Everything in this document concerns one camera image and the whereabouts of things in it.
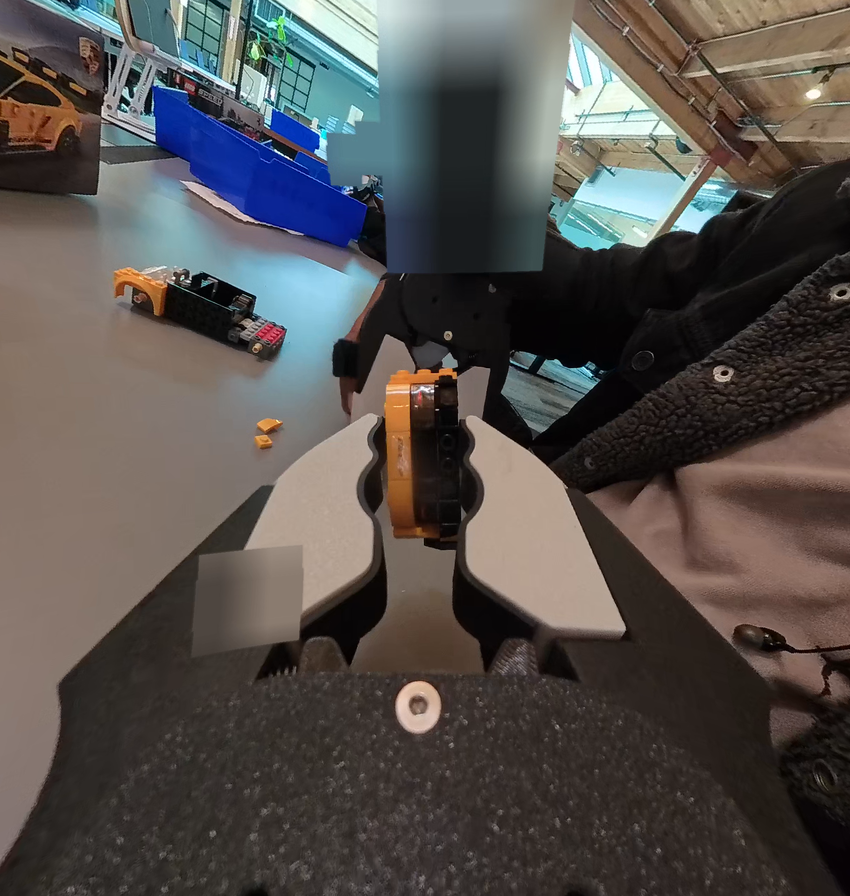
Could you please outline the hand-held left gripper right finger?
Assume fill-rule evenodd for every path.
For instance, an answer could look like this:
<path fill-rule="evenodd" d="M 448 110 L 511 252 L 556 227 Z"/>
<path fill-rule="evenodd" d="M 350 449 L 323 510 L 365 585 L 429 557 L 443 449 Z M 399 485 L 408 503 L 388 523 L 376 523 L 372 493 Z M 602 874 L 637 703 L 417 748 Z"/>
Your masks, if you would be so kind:
<path fill-rule="evenodd" d="M 554 644 L 624 639 L 625 621 L 562 481 L 476 416 L 464 420 L 456 620 L 488 668 L 511 640 L 538 662 Z"/>

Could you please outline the orange black lego car assembly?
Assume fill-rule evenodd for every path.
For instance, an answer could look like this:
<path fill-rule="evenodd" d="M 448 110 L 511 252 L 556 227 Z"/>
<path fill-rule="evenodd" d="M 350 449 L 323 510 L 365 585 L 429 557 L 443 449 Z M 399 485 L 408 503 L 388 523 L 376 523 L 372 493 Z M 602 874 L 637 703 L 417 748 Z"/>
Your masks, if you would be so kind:
<path fill-rule="evenodd" d="M 386 385 L 386 499 L 393 535 L 453 550 L 462 524 L 457 374 L 400 371 Z"/>

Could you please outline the grey fleece jacket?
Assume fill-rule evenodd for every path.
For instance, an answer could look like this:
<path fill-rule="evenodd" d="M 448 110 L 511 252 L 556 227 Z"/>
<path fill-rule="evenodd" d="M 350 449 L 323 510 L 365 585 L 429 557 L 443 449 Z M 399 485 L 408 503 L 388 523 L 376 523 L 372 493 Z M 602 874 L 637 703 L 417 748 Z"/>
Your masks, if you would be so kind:
<path fill-rule="evenodd" d="M 850 198 L 850 177 L 842 185 Z M 630 392 L 639 392 L 617 372 Z M 850 398 L 850 252 L 764 316 L 650 392 L 627 396 L 553 471 L 588 496 L 778 433 Z M 732 648 L 771 686 L 787 786 L 825 837 L 850 844 L 850 643 L 797 648 L 744 623 Z"/>

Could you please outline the wooden pillar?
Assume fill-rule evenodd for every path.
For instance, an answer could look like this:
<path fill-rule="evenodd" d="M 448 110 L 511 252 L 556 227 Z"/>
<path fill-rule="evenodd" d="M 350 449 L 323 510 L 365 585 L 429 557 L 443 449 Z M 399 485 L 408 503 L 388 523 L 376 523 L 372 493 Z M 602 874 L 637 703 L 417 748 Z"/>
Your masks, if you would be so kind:
<path fill-rule="evenodd" d="M 664 235 L 673 228 L 695 196 L 716 172 L 717 167 L 718 165 L 710 156 L 700 158 L 680 185 L 670 207 L 656 221 L 650 236 L 648 236 L 649 240 Z"/>

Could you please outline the blue plastic bin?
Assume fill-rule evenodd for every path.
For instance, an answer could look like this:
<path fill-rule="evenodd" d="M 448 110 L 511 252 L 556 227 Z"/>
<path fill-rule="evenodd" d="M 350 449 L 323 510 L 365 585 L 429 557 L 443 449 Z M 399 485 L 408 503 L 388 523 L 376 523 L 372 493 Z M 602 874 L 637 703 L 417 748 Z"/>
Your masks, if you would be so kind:
<path fill-rule="evenodd" d="M 265 132 L 254 140 L 193 108 L 185 92 L 157 85 L 152 90 L 155 140 L 164 150 L 195 167 L 226 164 L 246 154 L 247 149 L 266 145 Z"/>
<path fill-rule="evenodd" d="M 277 108 L 272 108 L 267 119 L 266 127 L 275 140 L 301 152 L 309 157 L 317 158 L 326 163 L 325 144 L 319 131 L 311 128 L 289 116 Z"/>
<path fill-rule="evenodd" d="M 362 202 L 212 118 L 191 130 L 193 176 L 244 215 L 339 247 L 358 238 Z"/>

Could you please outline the dark boxed lego set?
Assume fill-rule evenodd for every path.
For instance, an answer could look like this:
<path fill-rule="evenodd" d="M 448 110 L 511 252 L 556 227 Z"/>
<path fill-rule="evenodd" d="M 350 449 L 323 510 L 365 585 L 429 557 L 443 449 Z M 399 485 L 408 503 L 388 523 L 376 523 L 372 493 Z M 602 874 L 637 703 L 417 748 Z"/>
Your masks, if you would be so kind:
<path fill-rule="evenodd" d="M 254 140 L 263 139 L 264 116 L 235 100 L 232 92 L 224 91 L 196 73 L 175 69 L 168 70 L 165 83 L 168 87 L 185 92 L 189 104 L 208 117 L 237 129 Z"/>

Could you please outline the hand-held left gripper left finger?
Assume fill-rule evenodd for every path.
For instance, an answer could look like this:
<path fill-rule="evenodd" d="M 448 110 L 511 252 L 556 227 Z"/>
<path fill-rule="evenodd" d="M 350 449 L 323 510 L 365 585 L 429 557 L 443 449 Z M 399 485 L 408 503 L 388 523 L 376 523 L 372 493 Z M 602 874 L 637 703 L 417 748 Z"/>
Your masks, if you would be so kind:
<path fill-rule="evenodd" d="M 382 565 L 381 527 L 365 497 L 366 478 L 378 466 L 374 437 L 382 423 L 365 414 L 287 468 L 246 543 L 249 552 L 297 555 L 299 623 L 318 620 L 366 588 Z"/>

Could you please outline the person's right forearm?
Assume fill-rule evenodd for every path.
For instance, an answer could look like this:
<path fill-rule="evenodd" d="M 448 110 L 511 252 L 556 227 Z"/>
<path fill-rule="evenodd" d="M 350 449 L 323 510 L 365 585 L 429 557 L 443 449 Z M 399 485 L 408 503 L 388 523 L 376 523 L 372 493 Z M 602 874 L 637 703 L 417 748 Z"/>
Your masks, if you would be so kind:
<path fill-rule="evenodd" d="M 644 247 L 579 248 L 549 232 L 538 273 L 509 274 L 513 351 L 595 364 L 650 392 L 764 316 L 850 252 L 850 158 L 771 198 Z"/>

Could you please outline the black and orange car chassis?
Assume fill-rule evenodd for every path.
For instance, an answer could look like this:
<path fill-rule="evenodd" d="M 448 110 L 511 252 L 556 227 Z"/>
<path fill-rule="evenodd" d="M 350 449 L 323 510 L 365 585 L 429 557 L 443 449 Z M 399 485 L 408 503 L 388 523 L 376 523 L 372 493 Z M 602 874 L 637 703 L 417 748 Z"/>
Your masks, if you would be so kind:
<path fill-rule="evenodd" d="M 285 342 L 286 329 L 255 311 L 255 295 L 208 273 L 128 267 L 114 272 L 113 283 L 115 297 L 129 297 L 133 307 L 261 361 Z"/>

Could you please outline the white paper sheet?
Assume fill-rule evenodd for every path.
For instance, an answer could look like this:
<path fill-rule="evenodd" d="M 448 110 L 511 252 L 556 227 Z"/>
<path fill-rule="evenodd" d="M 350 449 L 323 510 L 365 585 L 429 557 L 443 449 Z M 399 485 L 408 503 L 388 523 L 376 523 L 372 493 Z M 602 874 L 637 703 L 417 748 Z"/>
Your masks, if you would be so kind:
<path fill-rule="evenodd" d="M 191 194 L 192 196 L 195 196 L 195 198 L 200 199 L 202 202 L 206 203 L 209 207 L 212 207 L 213 209 L 216 209 L 216 210 L 222 212 L 223 214 L 227 215 L 229 218 L 231 218 L 233 220 L 236 220 L 237 222 L 240 222 L 240 223 L 243 223 L 246 225 L 256 226 L 256 227 L 269 228 L 271 230 L 280 230 L 280 231 L 290 234 L 292 236 L 298 236 L 298 237 L 304 236 L 304 234 L 302 234 L 299 231 L 289 230 L 289 229 L 283 228 L 281 226 L 265 223 L 265 222 L 262 222 L 261 220 L 258 220 L 256 218 L 246 215 L 245 213 L 240 211 L 240 209 L 238 207 L 236 207 L 232 203 L 229 203 L 228 201 L 223 199 L 219 194 L 217 194 L 215 191 L 211 190 L 206 185 L 203 185 L 203 184 L 197 183 L 197 182 L 193 182 L 193 181 L 181 181 L 181 185 L 184 187 L 184 189 L 189 194 Z"/>

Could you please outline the dark partition panel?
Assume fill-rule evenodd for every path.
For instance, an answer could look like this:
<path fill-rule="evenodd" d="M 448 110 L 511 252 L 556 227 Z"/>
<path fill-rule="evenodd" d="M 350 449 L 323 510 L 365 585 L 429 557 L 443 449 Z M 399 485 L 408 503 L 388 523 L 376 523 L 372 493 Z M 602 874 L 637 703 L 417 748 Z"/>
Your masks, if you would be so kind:
<path fill-rule="evenodd" d="M 146 100 L 160 72 L 179 68 L 179 42 L 169 1 L 116 1 L 117 21 L 122 37 L 113 73 L 108 76 L 102 117 L 143 133 L 153 127 L 142 119 Z M 121 109 L 128 75 L 133 64 L 142 62 L 132 98 Z"/>

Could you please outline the potted plant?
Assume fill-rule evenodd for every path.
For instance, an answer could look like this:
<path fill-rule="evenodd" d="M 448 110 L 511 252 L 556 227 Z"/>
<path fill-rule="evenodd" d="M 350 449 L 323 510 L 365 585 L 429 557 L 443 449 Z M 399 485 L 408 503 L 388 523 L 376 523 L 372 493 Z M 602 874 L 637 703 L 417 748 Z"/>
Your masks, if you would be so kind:
<path fill-rule="evenodd" d="M 251 24 L 248 31 L 246 60 L 251 64 L 263 60 L 269 65 L 295 68 L 295 60 L 288 49 L 284 16 L 266 21 L 263 25 Z"/>

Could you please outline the yellow car lego box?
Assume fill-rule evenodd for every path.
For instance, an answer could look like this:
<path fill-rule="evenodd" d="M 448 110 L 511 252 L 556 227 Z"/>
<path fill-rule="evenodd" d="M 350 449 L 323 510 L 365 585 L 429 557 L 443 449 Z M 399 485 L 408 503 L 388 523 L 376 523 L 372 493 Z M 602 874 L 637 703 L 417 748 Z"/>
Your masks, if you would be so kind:
<path fill-rule="evenodd" d="M 0 189 L 94 196 L 103 37 L 26 1 L 0 1 Z"/>

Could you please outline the person's right hand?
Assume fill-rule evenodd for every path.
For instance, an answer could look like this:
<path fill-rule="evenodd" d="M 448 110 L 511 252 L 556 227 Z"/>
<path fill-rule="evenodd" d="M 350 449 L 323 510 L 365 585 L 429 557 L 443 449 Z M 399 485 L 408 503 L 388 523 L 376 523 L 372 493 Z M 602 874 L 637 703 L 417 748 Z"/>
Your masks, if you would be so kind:
<path fill-rule="evenodd" d="M 393 279 L 384 275 L 377 283 L 364 309 L 354 321 L 351 329 L 337 340 L 331 351 L 331 373 L 338 380 L 342 412 L 349 417 L 352 413 L 354 395 L 359 383 L 359 342 L 363 326 L 378 305 L 387 285 Z"/>

